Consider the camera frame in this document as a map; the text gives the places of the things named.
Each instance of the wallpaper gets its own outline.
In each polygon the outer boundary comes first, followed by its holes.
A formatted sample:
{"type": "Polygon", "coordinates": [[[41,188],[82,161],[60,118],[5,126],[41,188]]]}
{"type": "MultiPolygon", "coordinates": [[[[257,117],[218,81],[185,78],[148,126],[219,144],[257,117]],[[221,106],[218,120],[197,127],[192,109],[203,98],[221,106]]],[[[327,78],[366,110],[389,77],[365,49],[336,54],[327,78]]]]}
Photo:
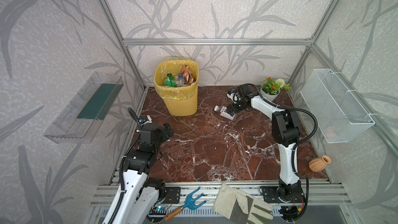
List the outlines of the wallpaper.
{"type": "MultiPolygon", "coordinates": [[[[107,0],[124,38],[309,38],[330,1],[107,0]]],[[[147,85],[163,55],[193,57],[202,85],[231,85],[248,82],[248,72],[257,74],[249,76],[253,83],[269,73],[288,77],[284,73],[295,67],[299,50],[303,47],[130,47],[147,85]]]]}
{"type": "Polygon", "coordinates": [[[97,0],[1,0],[0,22],[0,223],[81,223],[142,91],[97,0]],[[45,138],[94,71],[124,82],[95,138],[45,138]]]}
{"type": "Polygon", "coordinates": [[[130,48],[144,82],[153,84],[153,74],[166,56],[185,56],[199,66],[201,85],[262,84],[267,77],[288,79],[299,62],[304,46],[147,46],[130,48]],[[229,59],[228,54],[237,54],[229,59]]]}
{"type": "Polygon", "coordinates": [[[317,45],[398,136],[398,0],[343,0],[317,45]]]}
{"type": "MultiPolygon", "coordinates": [[[[342,0],[317,45],[397,132],[397,0],[342,0]]],[[[308,110],[300,95],[313,69],[323,68],[310,55],[292,83],[296,107],[308,110]]],[[[307,131],[312,120],[301,114],[307,131]]],[[[342,183],[365,224],[398,219],[398,160],[373,128],[347,143],[329,144],[318,130],[312,138],[318,155],[328,155],[327,172],[342,183]]]]}

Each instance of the clear plastic bottle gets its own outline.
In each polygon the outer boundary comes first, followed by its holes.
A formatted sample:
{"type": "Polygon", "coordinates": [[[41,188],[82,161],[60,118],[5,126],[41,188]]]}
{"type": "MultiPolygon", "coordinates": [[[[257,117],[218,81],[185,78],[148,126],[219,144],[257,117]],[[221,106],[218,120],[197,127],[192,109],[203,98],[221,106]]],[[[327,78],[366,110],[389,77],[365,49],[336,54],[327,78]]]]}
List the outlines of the clear plastic bottle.
{"type": "Polygon", "coordinates": [[[177,87],[182,87],[184,86],[185,79],[182,76],[182,73],[178,73],[178,76],[176,77],[176,86],[177,87]]]}
{"type": "Polygon", "coordinates": [[[166,79],[164,80],[164,84],[169,87],[177,87],[176,79],[174,79],[173,75],[168,73],[166,79]]]}

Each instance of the white flower pot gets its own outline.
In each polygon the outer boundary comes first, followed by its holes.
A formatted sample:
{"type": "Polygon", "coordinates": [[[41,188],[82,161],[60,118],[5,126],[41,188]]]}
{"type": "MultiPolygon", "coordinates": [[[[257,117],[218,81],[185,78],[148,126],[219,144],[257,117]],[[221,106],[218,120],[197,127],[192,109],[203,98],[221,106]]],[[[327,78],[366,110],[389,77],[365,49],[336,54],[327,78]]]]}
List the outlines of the white flower pot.
{"type": "Polygon", "coordinates": [[[281,92],[281,89],[278,90],[278,93],[276,95],[269,95],[263,91],[263,85],[261,85],[261,90],[260,90],[261,96],[263,98],[266,98],[269,101],[274,101],[274,99],[276,99],[276,97],[279,95],[280,92],[281,92]]]}

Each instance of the blue garden tool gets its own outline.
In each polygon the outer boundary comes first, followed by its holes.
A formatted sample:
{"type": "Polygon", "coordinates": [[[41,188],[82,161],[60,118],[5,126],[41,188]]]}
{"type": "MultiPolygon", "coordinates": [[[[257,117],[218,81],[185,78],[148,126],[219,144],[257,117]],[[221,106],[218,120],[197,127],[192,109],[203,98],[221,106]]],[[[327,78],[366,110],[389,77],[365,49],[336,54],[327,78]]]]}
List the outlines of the blue garden tool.
{"type": "Polygon", "coordinates": [[[176,208],[174,211],[172,211],[171,213],[169,213],[168,215],[166,215],[164,217],[164,221],[168,221],[171,218],[173,218],[174,216],[176,216],[177,214],[182,212],[182,209],[187,207],[190,210],[195,210],[198,207],[202,206],[203,204],[206,203],[206,201],[201,202],[199,205],[195,205],[195,201],[199,198],[201,198],[203,196],[203,193],[201,193],[198,197],[196,198],[192,198],[192,195],[197,192],[198,190],[200,190],[200,187],[198,187],[196,190],[192,191],[189,195],[187,195],[187,197],[185,198],[185,204],[184,206],[178,207],[176,208]]]}

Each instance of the yellow trash bin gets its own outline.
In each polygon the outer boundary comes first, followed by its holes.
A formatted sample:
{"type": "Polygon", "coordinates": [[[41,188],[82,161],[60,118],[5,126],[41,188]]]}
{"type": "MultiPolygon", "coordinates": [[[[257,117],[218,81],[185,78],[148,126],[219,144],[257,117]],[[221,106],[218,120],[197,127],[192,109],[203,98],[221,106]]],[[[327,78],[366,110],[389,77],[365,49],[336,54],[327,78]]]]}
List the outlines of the yellow trash bin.
{"type": "Polygon", "coordinates": [[[169,60],[162,62],[156,69],[154,75],[154,86],[158,95],[163,99],[170,114],[173,116],[193,115],[198,105],[198,80],[199,67],[196,62],[186,57],[167,57],[169,60]],[[192,72],[195,82],[188,87],[164,86],[164,79],[168,73],[174,77],[180,73],[182,65],[188,66],[192,72]]]}

